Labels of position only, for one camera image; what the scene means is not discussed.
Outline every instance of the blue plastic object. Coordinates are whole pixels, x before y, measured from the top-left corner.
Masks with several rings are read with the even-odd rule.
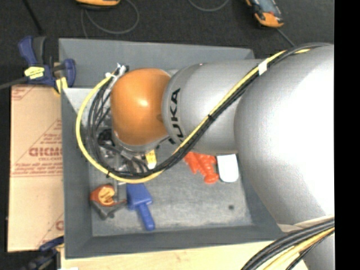
[[[31,66],[41,66],[44,68],[43,75],[41,77],[30,79],[26,77],[26,82],[28,84],[46,84],[54,87],[56,90],[56,80],[53,76],[53,69],[51,66],[44,64],[43,62],[43,48],[44,48],[45,37],[36,37],[26,36],[21,41],[19,41],[17,47],[20,51],[22,58],[28,63],[28,67]],[[66,81],[67,85],[71,87],[75,82],[75,61],[73,59],[65,59],[61,65],[61,69],[66,71]]]
[[[148,204],[152,203],[152,198],[143,183],[127,184],[127,200],[129,210],[137,210],[141,216],[145,229],[152,231],[155,229],[155,222],[151,216]]]

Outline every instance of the cardboard sheet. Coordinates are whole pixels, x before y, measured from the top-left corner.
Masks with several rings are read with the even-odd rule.
[[[35,250],[64,233],[60,105],[51,87],[12,87],[9,252]]]

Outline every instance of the black floor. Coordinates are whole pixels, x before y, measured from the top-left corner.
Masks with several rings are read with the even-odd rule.
[[[89,38],[201,44],[251,48],[256,58],[289,48],[277,31],[260,29],[250,10],[239,0],[231,0],[217,12],[201,12],[188,0],[131,0],[138,8],[140,21],[123,35],[109,35],[96,29],[85,17]],[[193,0],[202,7],[214,7],[224,0]],[[282,10],[285,25],[281,30],[295,43],[334,43],[334,0],[275,0]],[[58,57],[59,37],[84,37],[81,8],[73,0],[27,0],[45,36],[46,57]],[[22,76],[24,60],[17,43],[27,36],[38,36],[23,0],[0,0],[0,84]],[[91,12],[94,20],[111,30],[131,27],[136,13],[127,1],[111,11]],[[9,92],[0,91],[0,269],[18,269],[35,253],[6,252],[6,216],[9,173]]]

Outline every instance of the orange toy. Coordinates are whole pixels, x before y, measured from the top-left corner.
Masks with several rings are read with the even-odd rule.
[[[219,174],[214,171],[214,165],[217,163],[215,156],[189,152],[184,157],[184,160],[193,174],[196,174],[196,172],[199,171],[205,176],[205,183],[212,184],[219,179]]]

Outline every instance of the black cord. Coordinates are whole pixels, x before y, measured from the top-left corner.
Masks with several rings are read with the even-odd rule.
[[[335,218],[329,219],[317,225],[294,231],[283,238],[276,240],[261,251],[257,252],[250,260],[241,268],[241,270],[255,270],[275,255],[283,252],[291,246],[301,243],[316,234],[328,230],[335,226]]]
[[[134,24],[130,28],[124,29],[124,30],[119,30],[119,31],[112,31],[112,30],[106,29],[106,28],[98,25],[98,23],[96,23],[94,21],[94,19],[92,19],[92,17],[90,16],[89,12],[86,9],[82,9],[82,11],[80,13],[80,22],[81,22],[81,26],[82,26],[85,37],[88,38],[88,34],[86,32],[86,29],[85,29],[84,14],[89,19],[89,21],[91,22],[91,24],[93,26],[95,26],[97,29],[99,29],[99,30],[101,30],[101,31],[103,31],[103,32],[105,32],[107,34],[121,35],[121,34],[129,33],[132,30],[134,30],[135,27],[137,26],[137,24],[140,21],[140,13],[139,13],[139,10],[137,9],[136,5],[133,2],[131,2],[130,0],[125,0],[125,1],[127,1],[133,7],[133,9],[135,10],[135,13],[136,13],[136,21],[134,22]]]
[[[13,81],[9,81],[9,82],[6,82],[6,83],[3,83],[0,85],[0,90],[2,89],[5,89],[5,88],[8,88],[8,87],[11,87],[11,86],[14,86],[14,85],[18,85],[18,84],[22,84],[26,82],[26,78],[25,77],[22,77],[22,78],[19,78],[19,79],[15,79]]]
[[[327,234],[324,238],[321,238],[319,241],[317,241],[316,243],[314,243],[313,245],[311,245],[309,248],[307,248],[306,250],[302,251],[300,253],[300,255],[293,260],[285,270],[292,270],[305,256],[306,254],[308,254],[311,250],[313,250],[317,245],[319,245],[322,241],[324,241],[326,238],[328,238],[329,236],[331,236],[332,234],[335,233],[334,231],[331,231],[329,234]]]
[[[39,20],[36,18],[32,8],[30,7],[30,4],[28,2],[28,0],[22,0],[22,2],[24,3],[26,9],[28,10],[31,18],[33,19],[35,25],[36,25],[36,28],[38,29],[38,33],[39,35],[43,35],[44,34],[44,30],[42,29],[40,23],[39,23]]]

